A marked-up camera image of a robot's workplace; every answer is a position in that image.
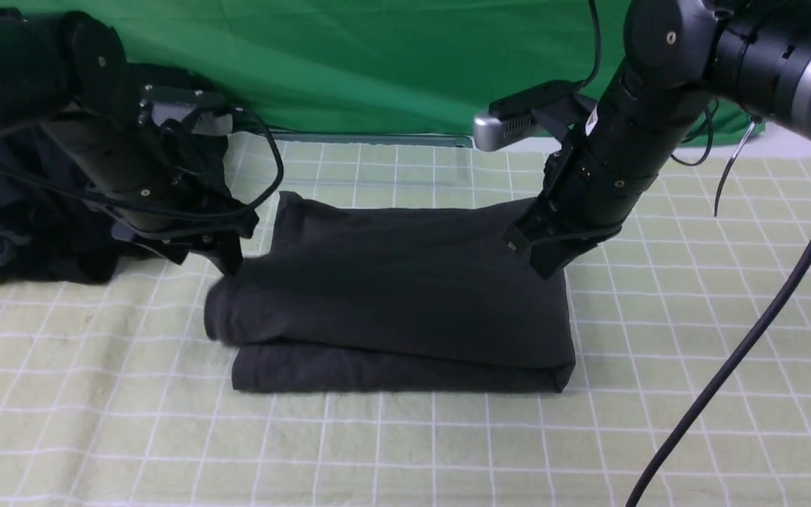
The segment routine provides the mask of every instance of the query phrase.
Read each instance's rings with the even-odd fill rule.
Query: black cable
[[[646,490],[647,485],[650,484],[650,481],[653,480],[654,476],[656,476],[659,467],[669,458],[672,450],[675,449],[675,446],[678,445],[682,437],[684,437],[686,431],[690,429],[690,426],[694,423],[696,418],[705,410],[709,401],[712,400],[712,396],[714,396],[718,392],[718,389],[721,389],[725,381],[730,378],[731,373],[734,372],[734,368],[740,365],[741,361],[746,357],[746,354],[756,345],[756,342],[759,341],[762,334],[768,330],[772,321],[778,317],[778,314],[782,308],[784,308],[788,299],[791,298],[794,291],[797,289],[799,282],[801,282],[809,270],[809,266],[811,266],[811,240],[809,240],[809,244],[805,247],[797,265],[792,270],[791,276],[788,277],[784,286],[781,287],[778,292],[778,295],[773,299],[772,304],[769,305],[769,308],[762,314],[762,317],[759,318],[747,336],[743,338],[743,341],[737,346],[737,349],[734,349],[734,352],[731,353],[727,361],[724,362],[724,365],[718,370],[718,373],[715,373],[715,377],[705,386],[701,394],[696,398],[696,401],[693,402],[688,411],[684,414],[684,417],[681,418],[678,426],[675,427],[665,440],[665,443],[662,444],[662,447],[659,448],[659,451],[650,461],[650,464],[646,466],[643,475],[641,475],[640,480],[637,481],[637,485],[635,485],[631,496],[625,504],[626,507],[635,507],[638,501],[641,500],[643,492]]]
[[[61,185],[59,183],[53,183],[51,180],[45,179],[45,177],[40,177],[29,173],[20,173],[20,171],[11,169],[1,164],[0,174],[6,177],[12,177],[12,179],[19,180],[19,182],[29,183],[31,185],[43,187],[43,189],[51,190],[52,192],[57,192],[64,196],[70,196],[70,198],[87,200],[103,206],[112,206],[112,208],[123,209],[124,211],[135,211],[138,213],[145,213],[147,215],[164,216],[164,218],[173,218],[175,220],[186,220],[190,222],[211,222],[216,220],[237,218],[237,216],[254,211],[255,208],[258,208],[264,204],[264,202],[270,198],[271,194],[276,192],[277,188],[280,187],[280,183],[283,182],[284,177],[284,163],[280,156],[280,150],[277,148],[277,142],[274,141],[274,136],[271,134],[270,128],[265,125],[265,122],[261,119],[261,116],[257,115],[257,113],[245,110],[239,110],[239,112],[251,116],[252,119],[255,120],[256,124],[260,126],[261,132],[263,132],[265,139],[268,141],[268,146],[271,148],[271,153],[274,155],[274,161],[277,165],[277,176],[274,177],[273,182],[268,185],[264,192],[261,192],[261,194],[258,195],[256,199],[252,200],[251,203],[245,205],[244,208],[237,209],[237,211],[225,211],[221,213],[189,213],[184,211],[171,211],[171,209],[134,205],[121,200],[106,198],[106,196],[101,196],[92,192],[86,192],[86,190],[72,189],[72,187]]]
[[[696,167],[704,163],[706,158],[709,158],[709,154],[712,153],[712,143],[715,141],[715,124],[712,122],[712,111],[708,107],[705,109],[705,124],[707,124],[707,140],[705,140],[705,151],[703,151],[703,155],[699,160],[695,161],[695,163],[688,163],[688,161],[680,160],[680,158],[672,154],[673,161],[688,167]]]
[[[703,113],[707,113],[709,111],[712,111],[712,119],[715,119],[715,115],[717,115],[718,113],[717,97],[714,97],[712,99],[712,109],[710,110],[709,108],[707,108],[707,110],[705,110]],[[681,141],[681,144],[688,144],[689,142],[692,142],[693,140],[701,136],[703,134],[703,131],[708,127],[708,121],[709,118],[704,118],[703,121],[699,123],[699,126],[695,128],[692,132],[689,132],[689,134],[684,138],[684,141]]]
[[[599,74],[599,66],[603,60],[603,38],[599,30],[599,14],[596,12],[596,0],[586,0],[590,6],[590,20],[593,22],[593,70],[585,80],[579,81],[575,91],[585,89]]]

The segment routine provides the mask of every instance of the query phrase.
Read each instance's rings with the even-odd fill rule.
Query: green backdrop
[[[629,0],[600,0],[599,97],[622,57]],[[189,68],[271,125],[303,132],[470,134],[491,100],[593,62],[586,0],[0,0],[86,11],[133,61]],[[724,104],[718,144],[747,118]]]

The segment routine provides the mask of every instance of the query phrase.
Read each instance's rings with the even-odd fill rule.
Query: light green mat
[[[543,164],[283,148],[286,189],[335,206],[485,206],[535,195]],[[267,153],[232,138],[240,199],[273,177]],[[235,394],[199,258],[107,288],[1,287],[0,504],[622,505],[811,233],[811,160],[739,161],[714,219],[722,165],[666,167],[621,237],[570,267],[579,365],[561,395]],[[724,504],[811,505],[811,274],[643,503]]]

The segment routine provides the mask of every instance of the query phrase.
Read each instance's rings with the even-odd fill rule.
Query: black cylindrical actuator
[[[0,137],[50,118],[77,93],[59,51],[66,15],[0,17]]]

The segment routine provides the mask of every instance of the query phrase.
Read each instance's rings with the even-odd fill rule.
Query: crumpled black cloth
[[[575,365],[563,276],[502,242],[529,199],[340,209],[281,192],[270,253],[206,297],[243,392],[561,392]]]

